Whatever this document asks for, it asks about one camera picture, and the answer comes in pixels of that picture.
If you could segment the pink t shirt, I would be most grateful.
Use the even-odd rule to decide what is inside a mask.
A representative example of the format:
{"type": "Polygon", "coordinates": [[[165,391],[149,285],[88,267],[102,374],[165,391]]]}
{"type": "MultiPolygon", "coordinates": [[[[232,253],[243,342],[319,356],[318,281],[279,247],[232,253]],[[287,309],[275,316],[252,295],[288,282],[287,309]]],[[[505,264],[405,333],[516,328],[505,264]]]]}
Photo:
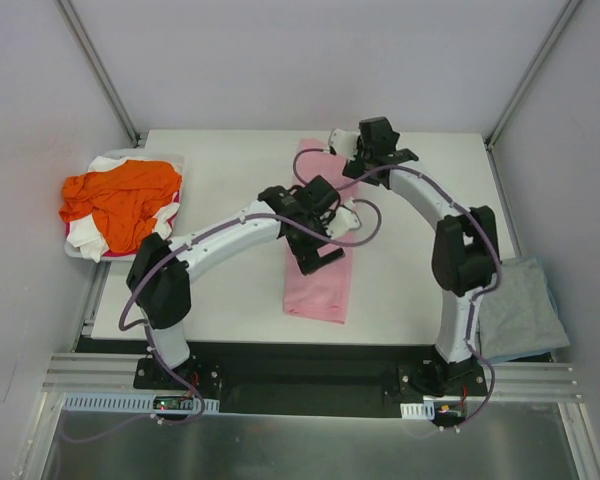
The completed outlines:
{"type": "MultiPolygon", "coordinates": [[[[317,175],[335,187],[349,182],[342,175],[345,159],[326,153],[326,144],[316,139],[302,139],[297,147],[298,174],[305,180],[317,175]]],[[[344,324],[347,319],[353,273],[353,251],[317,272],[303,275],[290,250],[285,251],[285,277],[282,296],[283,313],[311,320],[344,324]]]]}

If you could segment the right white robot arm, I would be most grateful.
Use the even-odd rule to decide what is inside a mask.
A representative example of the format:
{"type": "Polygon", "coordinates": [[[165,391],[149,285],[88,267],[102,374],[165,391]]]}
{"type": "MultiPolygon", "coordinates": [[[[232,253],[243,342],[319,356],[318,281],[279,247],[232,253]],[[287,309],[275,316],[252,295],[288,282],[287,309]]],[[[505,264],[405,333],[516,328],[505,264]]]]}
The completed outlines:
{"type": "Polygon", "coordinates": [[[435,180],[385,117],[359,122],[358,130],[335,129],[331,153],[346,159],[342,174],[354,183],[383,186],[406,200],[434,230],[433,276],[443,290],[435,349],[443,362],[429,373],[432,388],[450,395],[465,383],[459,363],[476,355],[475,333],[483,297],[502,277],[497,226],[488,206],[466,208],[435,180]]]}

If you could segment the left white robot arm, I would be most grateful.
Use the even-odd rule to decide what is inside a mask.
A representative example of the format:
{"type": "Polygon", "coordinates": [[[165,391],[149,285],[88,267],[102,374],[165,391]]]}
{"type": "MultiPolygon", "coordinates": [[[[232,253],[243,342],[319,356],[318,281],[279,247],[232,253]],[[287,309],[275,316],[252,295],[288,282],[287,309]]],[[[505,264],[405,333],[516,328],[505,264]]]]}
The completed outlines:
{"type": "Polygon", "coordinates": [[[190,285],[224,261],[260,244],[284,238],[300,272],[309,275],[344,256],[319,250],[358,227],[360,221],[338,191],[317,176],[305,186],[272,186],[239,213],[196,233],[146,237],[126,278],[130,302],[148,328],[147,340],[161,361],[157,377],[172,389],[191,378],[191,352],[184,319],[191,309],[190,285]]]}

